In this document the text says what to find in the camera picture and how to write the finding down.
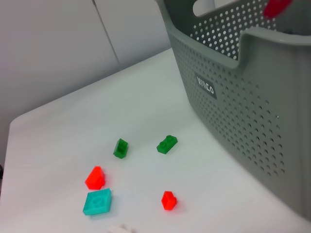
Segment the table surface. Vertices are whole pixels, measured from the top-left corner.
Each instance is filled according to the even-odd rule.
[[[168,154],[156,147],[167,135]],[[113,155],[119,138],[126,158]],[[94,166],[111,211],[82,212]],[[171,190],[170,212],[161,198]],[[15,119],[0,199],[0,232],[309,233],[299,217],[240,166],[192,110],[172,50]]]

